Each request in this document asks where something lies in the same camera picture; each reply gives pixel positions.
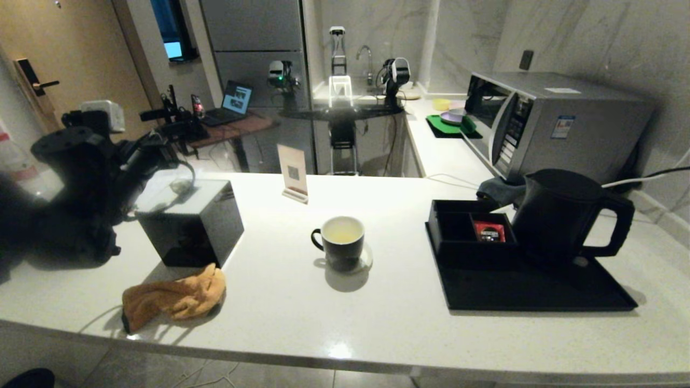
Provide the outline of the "black mug white inside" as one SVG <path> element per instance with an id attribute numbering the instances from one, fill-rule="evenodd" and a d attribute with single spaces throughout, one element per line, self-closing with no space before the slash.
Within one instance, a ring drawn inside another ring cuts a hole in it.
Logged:
<path id="1" fill-rule="evenodd" d="M 325 253 L 326 263 L 336 271 L 352 271 L 364 251 L 365 228 L 350 216 L 330 218 L 310 234 L 312 244 Z"/>

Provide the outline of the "black electric kettle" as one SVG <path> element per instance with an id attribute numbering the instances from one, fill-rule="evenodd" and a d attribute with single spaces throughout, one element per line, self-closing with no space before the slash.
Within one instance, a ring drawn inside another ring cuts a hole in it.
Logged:
<path id="1" fill-rule="evenodd" d="M 512 229 L 530 257 L 565 263 L 576 257 L 614 257 L 623 247 L 635 214 L 630 200 L 571 170 L 538 170 L 525 175 L 525 184 Z M 601 210 L 616 214 L 609 243 L 587 246 L 585 241 Z"/>

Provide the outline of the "red tea packet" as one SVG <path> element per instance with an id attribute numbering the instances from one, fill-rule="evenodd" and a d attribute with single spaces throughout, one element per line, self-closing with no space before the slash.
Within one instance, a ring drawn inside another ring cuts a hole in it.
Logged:
<path id="1" fill-rule="evenodd" d="M 485 241 L 486 243 L 505 243 L 507 241 L 505 228 L 502 224 L 475 220 L 474 228 L 477 241 Z"/>

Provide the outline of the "black tissue box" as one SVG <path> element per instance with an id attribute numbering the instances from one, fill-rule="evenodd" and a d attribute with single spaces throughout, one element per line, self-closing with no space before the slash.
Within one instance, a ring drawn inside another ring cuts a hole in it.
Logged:
<path id="1" fill-rule="evenodd" d="M 229 180 L 195 180 L 187 196 L 166 184 L 136 201 L 135 218 L 167 267 L 221 268 L 244 233 Z"/>

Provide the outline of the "black laptop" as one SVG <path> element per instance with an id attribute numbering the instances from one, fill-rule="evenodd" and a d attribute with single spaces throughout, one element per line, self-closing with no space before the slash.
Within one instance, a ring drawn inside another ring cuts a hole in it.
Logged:
<path id="1" fill-rule="evenodd" d="M 206 126 L 220 126 L 243 120 L 248 115 L 252 87 L 229 80 L 226 82 L 222 104 L 219 108 L 209 110 L 200 119 Z"/>

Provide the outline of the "brown wooden side table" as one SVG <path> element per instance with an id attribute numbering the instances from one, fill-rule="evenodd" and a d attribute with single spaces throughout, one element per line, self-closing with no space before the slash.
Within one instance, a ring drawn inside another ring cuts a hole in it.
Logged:
<path id="1" fill-rule="evenodd" d="M 189 143 L 189 147 L 193 150 L 198 150 L 200 148 L 217 145 L 218 143 L 229 142 L 234 149 L 239 171 L 249 172 L 249 162 L 244 150 L 243 137 L 254 135 L 259 131 L 273 129 L 278 126 L 279 121 L 274 121 L 269 117 L 264 117 L 256 113 L 249 113 L 243 120 L 233 121 L 231 123 L 218 126 L 203 124 L 202 128 L 205 130 L 207 137 Z"/>

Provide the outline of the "dark framed blue screen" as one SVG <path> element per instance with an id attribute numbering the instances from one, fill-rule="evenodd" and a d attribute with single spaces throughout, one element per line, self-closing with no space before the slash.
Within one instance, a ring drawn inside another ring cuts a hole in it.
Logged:
<path id="1" fill-rule="evenodd" d="M 150 0 L 150 2 L 168 61 L 187 63 L 197 59 L 199 52 L 192 45 L 181 0 Z"/>

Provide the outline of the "tan wooden door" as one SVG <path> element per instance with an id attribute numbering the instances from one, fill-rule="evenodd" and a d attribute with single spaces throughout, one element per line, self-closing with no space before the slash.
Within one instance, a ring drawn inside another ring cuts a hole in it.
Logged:
<path id="1" fill-rule="evenodd" d="M 28 58 L 53 114 L 28 96 L 14 60 Z M 62 127 L 61 116 L 84 101 L 108 99 L 122 106 L 126 132 L 135 140 L 153 128 L 140 120 L 152 108 L 116 17 L 113 0 L 0 0 L 0 130 L 25 152 Z"/>

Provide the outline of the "QR code table sign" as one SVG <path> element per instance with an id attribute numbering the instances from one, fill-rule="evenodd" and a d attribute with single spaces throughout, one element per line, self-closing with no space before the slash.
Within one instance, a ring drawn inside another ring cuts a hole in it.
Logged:
<path id="1" fill-rule="evenodd" d="M 303 150 L 278 143 L 278 156 L 284 179 L 283 196 L 308 204 L 306 158 Z"/>

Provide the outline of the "orange terry cloth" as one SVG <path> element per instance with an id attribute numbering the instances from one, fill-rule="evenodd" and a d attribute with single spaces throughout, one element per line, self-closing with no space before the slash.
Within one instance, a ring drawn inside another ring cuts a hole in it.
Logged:
<path id="1" fill-rule="evenodd" d="M 123 328 L 128 334 L 135 333 L 160 314 L 171 320 L 206 317 L 221 304 L 225 293 L 226 275 L 215 264 L 185 278 L 130 287 L 122 294 Z"/>

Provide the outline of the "grey device green light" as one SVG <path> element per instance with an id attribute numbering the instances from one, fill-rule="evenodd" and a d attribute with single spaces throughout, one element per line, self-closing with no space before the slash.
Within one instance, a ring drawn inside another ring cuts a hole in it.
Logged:
<path id="1" fill-rule="evenodd" d="M 292 64 L 289 60 L 276 60 L 269 64 L 268 84 L 281 93 L 293 93 L 300 88 L 300 81 L 292 75 Z"/>

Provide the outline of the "grey refrigerator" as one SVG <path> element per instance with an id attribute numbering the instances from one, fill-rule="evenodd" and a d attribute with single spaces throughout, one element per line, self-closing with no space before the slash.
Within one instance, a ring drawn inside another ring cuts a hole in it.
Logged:
<path id="1" fill-rule="evenodd" d="M 273 129 L 244 136 L 249 172 L 280 172 L 278 143 L 303 150 L 308 174 L 318 170 L 314 125 L 309 120 L 281 117 L 281 109 L 312 108 L 306 38 L 301 0 L 198 0 L 215 74 L 221 88 L 229 80 L 251 86 L 249 114 L 279 121 Z M 281 93 L 268 84 L 269 64 L 289 60 L 300 81 L 293 93 Z M 236 155 L 223 142 L 227 156 Z"/>

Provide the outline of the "chrome faucet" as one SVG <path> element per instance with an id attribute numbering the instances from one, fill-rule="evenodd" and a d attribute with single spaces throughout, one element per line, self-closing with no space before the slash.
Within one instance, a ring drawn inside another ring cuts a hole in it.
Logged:
<path id="1" fill-rule="evenodd" d="M 373 74 L 373 54 L 372 54 L 372 49 L 370 46 L 367 44 L 363 44 L 360 46 L 360 48 L 357 50 L 356 57 L 355 59 L 357 61 L 367 60 L 367 65 L 365 66 L 365 85 L 367 87 L 372 87 L 375 84 L 375 79 L 374 79 L 374 74 Z"/>

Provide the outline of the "black round floor object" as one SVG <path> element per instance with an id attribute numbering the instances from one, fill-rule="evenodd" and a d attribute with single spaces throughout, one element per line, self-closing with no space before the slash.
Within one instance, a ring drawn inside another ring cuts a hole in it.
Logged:
<path id="1" fill-rule="evenodd" d="M 7 381 L 0 388 L 55 388 L 54 373 L 47 368 L 27 370 Z"/>

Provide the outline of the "green mat black edge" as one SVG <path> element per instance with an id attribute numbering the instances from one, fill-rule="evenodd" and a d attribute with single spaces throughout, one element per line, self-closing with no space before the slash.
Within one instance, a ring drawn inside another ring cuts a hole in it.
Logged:
<path id="1" fill-rule="evenodd" d="M 463 117 L 459 122 L 446 123 L 440 115 L 429 115 L 425 118 L 430 130 L 436 138 L 441 139 L 482 139 L 475 123 L 469 117 Z"/>

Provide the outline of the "black compartment box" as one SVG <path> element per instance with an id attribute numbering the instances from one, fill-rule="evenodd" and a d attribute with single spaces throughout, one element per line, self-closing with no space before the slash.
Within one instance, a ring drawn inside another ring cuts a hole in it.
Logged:
<path id="1" fill-rule="evenodd" d="M 502 224 L 507 241 L 477 241 L 475 220 Z M 434 199 L 426 225 L 434 254 L 448 265 L 505 267 L 520 250 L 507 216 L 480 200 Z"/>

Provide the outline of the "dark grey cloth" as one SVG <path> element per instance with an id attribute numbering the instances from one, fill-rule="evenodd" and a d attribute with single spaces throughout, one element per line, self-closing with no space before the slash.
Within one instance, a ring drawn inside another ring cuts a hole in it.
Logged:
<path id="1" fill-rule="evenodd" d="M 487 202 L 493 209 L 510 205 L 520 205 L 527 191 L 525 184 L 511 184 L 500 177 L 481 182 L 476 191 L 478 200 Z"/>

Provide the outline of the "black serving tray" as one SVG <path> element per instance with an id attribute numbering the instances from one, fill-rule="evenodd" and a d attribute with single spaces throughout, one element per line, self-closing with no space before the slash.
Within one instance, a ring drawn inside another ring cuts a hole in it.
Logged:
<path id="1" fill-rule="evenodd" d="M 433 252 L 450 311 L 611 312 L 633 311 L 638 302 L 594 258 L 538 267 L 518 260 L 510 271 L 444 267 Z"/>

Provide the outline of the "silver microwave oven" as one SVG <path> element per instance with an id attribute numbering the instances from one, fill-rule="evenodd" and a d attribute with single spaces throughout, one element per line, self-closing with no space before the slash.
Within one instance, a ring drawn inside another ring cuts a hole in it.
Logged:
<path id="1" fill-rule="evenodd" d="M 542 169 L 613 182 L 641 138 L 653 102 L 558 73 L 472 73 L 464 139 L 493 175 L 512 184 Z"/>

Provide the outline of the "black round pedestal table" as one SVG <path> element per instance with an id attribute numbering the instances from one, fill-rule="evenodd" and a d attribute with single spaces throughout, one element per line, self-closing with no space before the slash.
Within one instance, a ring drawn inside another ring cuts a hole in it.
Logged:
<path id="1" fill-rule="evenodd" d="M 329 128 L 330 171 L 333 175 L 359 175 L 358 151 L 356 145 L 356 121 L 365 121 L 378 117 L 403 113 L 401 106 L 377 105 L 363 108 L 328 108 L 323 110 L 288 110 L 279 111 L 281 117 L 295 120 L 326 121 Z M 334 155 L 336 150 L 349 150 L 352 167 L 350 170 L 336 170 Z"/>

